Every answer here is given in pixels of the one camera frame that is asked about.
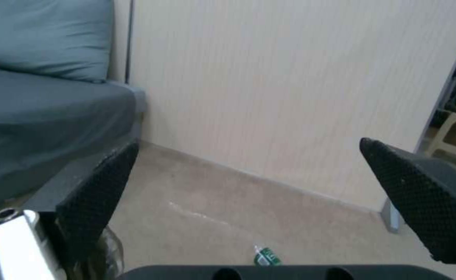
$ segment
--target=black plastic base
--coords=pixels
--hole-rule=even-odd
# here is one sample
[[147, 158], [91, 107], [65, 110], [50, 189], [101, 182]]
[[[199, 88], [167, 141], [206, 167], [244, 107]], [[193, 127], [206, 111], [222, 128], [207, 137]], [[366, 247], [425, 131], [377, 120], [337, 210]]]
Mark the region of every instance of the black plastic base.
[[417, 266], [144, 266], [119, 280], [449, 280]]

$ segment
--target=beige wall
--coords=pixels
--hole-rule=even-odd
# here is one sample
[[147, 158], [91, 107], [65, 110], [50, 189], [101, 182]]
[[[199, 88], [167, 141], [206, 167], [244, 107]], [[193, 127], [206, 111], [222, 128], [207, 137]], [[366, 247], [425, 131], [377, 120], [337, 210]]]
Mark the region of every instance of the beige wall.
[[415, 148], [456, 1], [138, 0], [132, 48], [145, 140], [379, 210], [359, 139]]

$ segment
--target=sofa cushion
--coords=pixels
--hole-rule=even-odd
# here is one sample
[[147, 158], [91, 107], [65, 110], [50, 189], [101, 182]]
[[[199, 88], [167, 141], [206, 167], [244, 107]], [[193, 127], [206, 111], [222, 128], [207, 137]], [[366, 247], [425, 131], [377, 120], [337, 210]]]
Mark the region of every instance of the sofa cushion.
[[0, 0], [0, 68], [105, 80], [113, 8], [112, 0]]

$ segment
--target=silver metal component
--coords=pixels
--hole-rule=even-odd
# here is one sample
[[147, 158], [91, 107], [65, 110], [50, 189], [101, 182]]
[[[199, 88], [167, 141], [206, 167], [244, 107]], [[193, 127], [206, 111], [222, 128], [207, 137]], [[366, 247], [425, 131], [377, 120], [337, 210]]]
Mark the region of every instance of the silver metal component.
[[393, 206], [390, 199], [386, 200], [380, 215], [385, 223], [386, 229], [391, 233], [397, 234], [399, 232], [400, 214]]
[[65, 280], [39, 223], [30, 210], [0, 211], [0, 275], [4, 280]]

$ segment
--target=beige carpet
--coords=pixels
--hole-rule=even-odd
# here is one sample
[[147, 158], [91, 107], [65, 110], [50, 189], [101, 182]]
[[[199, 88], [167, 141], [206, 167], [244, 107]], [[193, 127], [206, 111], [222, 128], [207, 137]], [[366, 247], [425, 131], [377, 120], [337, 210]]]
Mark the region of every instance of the beige carpet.
[[264, 245], [285, 264], [414, 264], [456, 277], [406, 225], [389, 234], [376, 213], [153, 145], [142, 147], [110, 225], [126, 270], [251, 264]]

